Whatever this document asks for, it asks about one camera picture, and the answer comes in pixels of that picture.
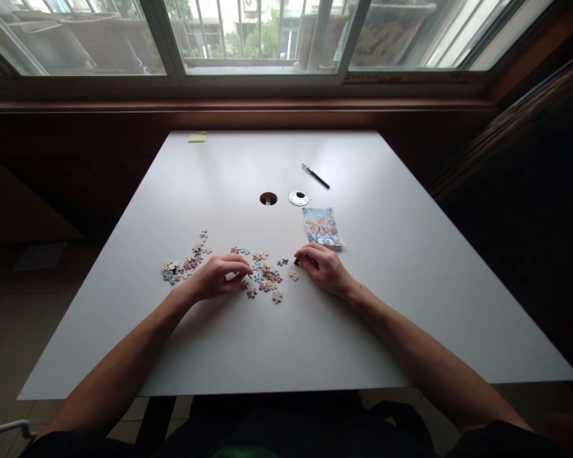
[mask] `window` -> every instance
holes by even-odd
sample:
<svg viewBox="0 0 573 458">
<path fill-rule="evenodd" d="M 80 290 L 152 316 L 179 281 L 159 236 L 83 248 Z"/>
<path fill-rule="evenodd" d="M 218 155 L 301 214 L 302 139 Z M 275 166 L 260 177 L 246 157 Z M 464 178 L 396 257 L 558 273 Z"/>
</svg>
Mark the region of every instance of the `window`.
<svg viewBox="0 0 573 458">
<path fill-rule="evenodd" d="M 138 0 L 0 0 L 0 52 L 24 75 L 166 74 Z"/>
<path fill-rule="evenodd" d="M 552 2 L 0 0 L 0 73 L 84 77 L 79 87 L 111 87 L 84 82 L 98 77 L 162 88 L 222 77 L 253 87 L 382 83 L 395 73 L 450 82 L 450 72 L 492 69 Z"/>
</svg>

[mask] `pen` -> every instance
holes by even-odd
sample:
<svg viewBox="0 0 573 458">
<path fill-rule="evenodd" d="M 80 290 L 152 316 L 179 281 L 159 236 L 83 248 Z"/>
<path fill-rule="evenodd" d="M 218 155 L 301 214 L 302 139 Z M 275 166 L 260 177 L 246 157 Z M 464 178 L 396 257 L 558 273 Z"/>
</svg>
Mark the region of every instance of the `pen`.
<svg viewBox="0 0 573 458">
<path fill-rule="evenodd" d="M 319 180 L 321 182 L 321 184 L 326 187 L 327 189 L 329 189 L 329 185 L 327 183 L 325 183 L 325 181 L 318 175 L 316 175 L 312 170 L 310 170 L 310 168 L 306 165 L 306 164 L 302 164 L 301 165 L 310 175 L 312 175 L 314 178 L 316 178 L 317 180 Z"/>
</svg>

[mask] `tile floor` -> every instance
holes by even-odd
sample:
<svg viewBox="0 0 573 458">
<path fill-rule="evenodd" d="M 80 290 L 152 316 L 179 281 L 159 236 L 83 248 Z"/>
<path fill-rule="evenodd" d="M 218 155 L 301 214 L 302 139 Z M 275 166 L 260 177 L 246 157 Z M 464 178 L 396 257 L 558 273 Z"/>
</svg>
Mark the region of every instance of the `tile floor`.
<svg viewBox="0 0 573 458">
<path fill-rule="evenodd" d="M 11 274 L 24 248 L 0 248 L 0 424 L 28 419 L 40 430 L 60 401 L 15 401 L 71 300 L 100 252 L 98 247 L 69 247 L 58 268 Z M 508 384 L 497 389 L 538 431 L 547 413 L 573 412 L 573 389 L 565 383 Z M 427 423 L 435 449 L 445 454 L 458 440 L 454 425 L 412 388 L 364 390 L 367 407 L 382 399 L 408 402 Z M 168 433 L 183 424 L 192 398 L 177 399 Z M 137 399 L 110 437 L 134 442 L 148 399 Z M 17 431 L 0 434 L 0 458 L 15 458 L 25 447 Z"/>
</svg>

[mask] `hand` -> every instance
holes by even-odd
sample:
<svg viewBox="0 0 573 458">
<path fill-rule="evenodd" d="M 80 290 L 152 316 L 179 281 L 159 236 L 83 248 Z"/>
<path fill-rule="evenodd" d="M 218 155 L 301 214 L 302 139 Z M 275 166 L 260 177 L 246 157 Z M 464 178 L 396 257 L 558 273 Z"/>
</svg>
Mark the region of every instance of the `hand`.
<svg viewBox="0 0 573 458">
<path fill-rule="evenodd" d="M 339 260 L 337 253 L 323 245 L 309 243 L 297 250 L 294 256 L 301 257 L 301 267 L 328 293 L 344 298 L 358 284 Z"/>
<path fill-rule="evenodd" d="M 237 275 L 227 280 L 225 276 L 229 273 Z M 193 302 L 199 302 L 235 291 L 246 274 L 252 273 L 250 264 L 239 254 L 212 256 L 187 281 L 175 288 L 174 292 L 181 289 L 190 294 Z"/>
</svg>

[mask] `person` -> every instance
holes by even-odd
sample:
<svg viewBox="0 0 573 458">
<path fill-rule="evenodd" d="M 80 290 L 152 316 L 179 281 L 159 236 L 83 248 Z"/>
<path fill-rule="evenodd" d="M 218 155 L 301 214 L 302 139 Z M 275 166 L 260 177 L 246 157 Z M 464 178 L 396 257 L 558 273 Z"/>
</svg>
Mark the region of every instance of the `person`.
<svg viewBox="0 0 573 458">
<path fill-rule="evenodd" d="M 294 256 L 316 285 L 356 310 L 411 382 L 459 429 L 462 437 L 448 456 L 563 456 L 474 370 L 355 280 L 335 252 L 313 242 Z M 210 258 L 80 382 L 24 456 L 145 456 L 148 450 L 106 435 L 136 397 L 187 311 L 201 300 L 233 293 L 252 273 L 237 254 Z M 228 280 L 228 274 L 235 277 Z M 437 456 L 413 408 L 390 403 L 379 412 L 366 410 L 352 395 L 358 399 L 356 391 L 196 396 L 189 420 L 152 455 Z M 397 426 L 385 421 L 388 417 Z"/>
</svg>

